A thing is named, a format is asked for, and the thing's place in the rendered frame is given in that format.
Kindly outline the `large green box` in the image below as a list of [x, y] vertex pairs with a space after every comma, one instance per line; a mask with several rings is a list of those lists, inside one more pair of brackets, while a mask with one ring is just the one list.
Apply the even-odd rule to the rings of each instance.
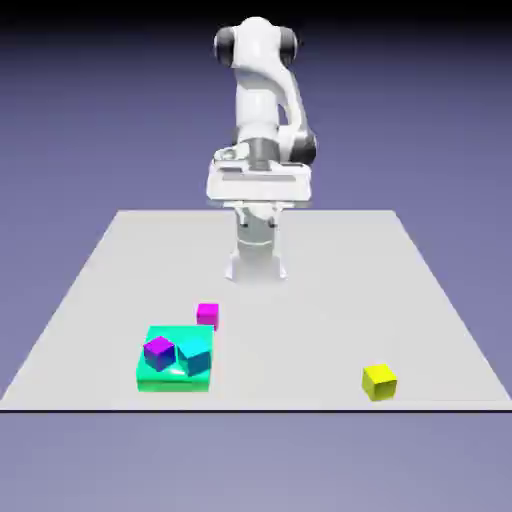
[[[156, 371], [149, 366], [143, 354], [145, 343], [156, 337], [163, 336], [175, 345], [176, 362], [164, 369]], [[204, 339], [211, 343], [211, 355], [213, 362], [214, 329], [210, 325], [152, 325], [146, 335], [139, 360], [136, 366], [137, 388], [141, 392], [185, 392], [207, 391], [210, 384], [212, 369], [196, 376], [189, 377], [180, 366], [177, 359], [177, 345], [187, 339]]]

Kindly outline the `small purple cube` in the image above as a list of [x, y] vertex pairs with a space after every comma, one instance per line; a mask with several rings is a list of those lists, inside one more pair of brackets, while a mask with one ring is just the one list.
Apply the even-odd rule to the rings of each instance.
[[151, 339], [143, 346], [146, 363], [160, 372], [176, 362], [175, 345], [163, 336]]

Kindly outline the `small yellow cube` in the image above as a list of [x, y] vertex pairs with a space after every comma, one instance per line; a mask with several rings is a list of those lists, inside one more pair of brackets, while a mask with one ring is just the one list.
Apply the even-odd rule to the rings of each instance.
[[376, 364], [363, 368], [362, 388], [371, 401], [382, 401], [394, 397], [397, 377], [387, 364]]

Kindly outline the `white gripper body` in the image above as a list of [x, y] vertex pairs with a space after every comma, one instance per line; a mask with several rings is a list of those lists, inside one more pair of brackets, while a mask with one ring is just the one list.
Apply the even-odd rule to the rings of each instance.
[[212, 160], [206, 195], [216, 203], [305, 204], [312, 196], [311, 168], [270, 162], [269, 170], [251, 170], [247, 160]]

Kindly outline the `small magenta cube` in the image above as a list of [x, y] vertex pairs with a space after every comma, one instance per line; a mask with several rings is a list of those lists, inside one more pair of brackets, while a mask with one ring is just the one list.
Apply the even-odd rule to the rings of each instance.
[[210, 325], [214, 330], [219, 325], [219, 305], [217, 303], [199, 303], [196, 311], [198, 325]]

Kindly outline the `small cyan cube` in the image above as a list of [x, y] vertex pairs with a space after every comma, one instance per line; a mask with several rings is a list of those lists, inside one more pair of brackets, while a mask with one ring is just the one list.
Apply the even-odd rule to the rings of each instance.
[[211, 343], [204, 339], [187, 339], [177, 345], [177, 359], [189, 377], [209, 371], [212, 363]]

